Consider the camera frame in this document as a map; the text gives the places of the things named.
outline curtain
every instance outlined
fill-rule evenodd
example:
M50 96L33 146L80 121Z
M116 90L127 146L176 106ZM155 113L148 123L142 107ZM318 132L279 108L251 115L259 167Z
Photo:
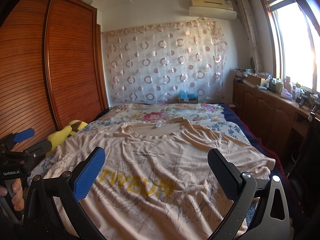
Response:
M250 48L252 51L252 57L256 68L256 72L263 72L263 66L258 51L257 28L251 10L251 6L248 0L237 0L237 3L240 9L241 16L243 18L245 29L247 30L247 34L249 37Z
M223 101L227 42L215 21L184 21L109 31L108 90L116 102Z

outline finger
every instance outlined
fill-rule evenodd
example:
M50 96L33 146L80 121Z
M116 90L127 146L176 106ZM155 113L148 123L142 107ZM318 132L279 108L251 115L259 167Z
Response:
M20 200L20 202L14 206L15 211L21 211L24 209L24 200Z
M19 191L13 196L11 202L15 206L20 203L22 199L22 187L20 187Z
M20 188L21 188L21 179L16 179L13 183L12 183L12 190L14 193L17 193Z
M7 189L5 187L0 186L0 197L6 196L8 193Z

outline yellow stuffed toy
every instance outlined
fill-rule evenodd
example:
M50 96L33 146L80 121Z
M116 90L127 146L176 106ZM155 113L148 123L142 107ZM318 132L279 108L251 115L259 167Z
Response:
M52 148L51 148L50 152L46 153L45 156L46 157L49 156L58 145L63 143L66 139L68 139L68 137L75 135L76 132L81 130L86 125L87 125L86 122L82 122L79 120L73 120L65 128L63 128L61 131L57 131L53 134L50 134L48 136L48 140L51 142Z

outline beige t-shirt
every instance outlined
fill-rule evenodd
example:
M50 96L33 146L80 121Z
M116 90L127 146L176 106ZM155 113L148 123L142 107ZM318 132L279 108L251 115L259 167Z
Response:
M160 127L124 123L76 134L58 147L45 178L72 171L96 146L106 161L80 203L107 239L207 239L233 203L208 165L212 148L255 178L266 179L275 165L252 146L176 118ZM246 229L244 221L238 234Z

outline sliding wardrobe door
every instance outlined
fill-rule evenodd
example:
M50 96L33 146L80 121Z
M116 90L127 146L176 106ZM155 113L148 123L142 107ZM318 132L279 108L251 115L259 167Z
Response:
M95 50L96 12L52 0L46 30L49 94L59 127L91 122L103 110Z
M56 131L44 79L43 31L49 0L21 0L0 28L0 138L32 127L23 150Z

